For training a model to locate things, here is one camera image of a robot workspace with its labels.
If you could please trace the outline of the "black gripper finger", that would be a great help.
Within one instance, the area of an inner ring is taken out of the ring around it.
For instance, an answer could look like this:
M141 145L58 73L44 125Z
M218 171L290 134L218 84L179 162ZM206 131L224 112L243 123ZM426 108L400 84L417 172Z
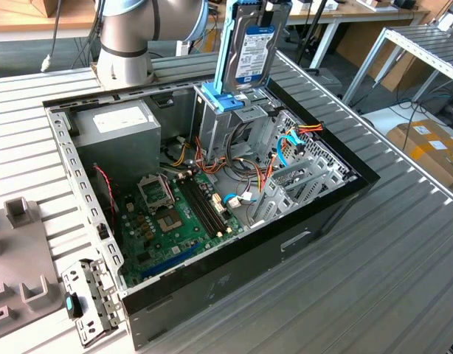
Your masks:
M276 9L276 1L263 0L261 4L261 26L269 27Z

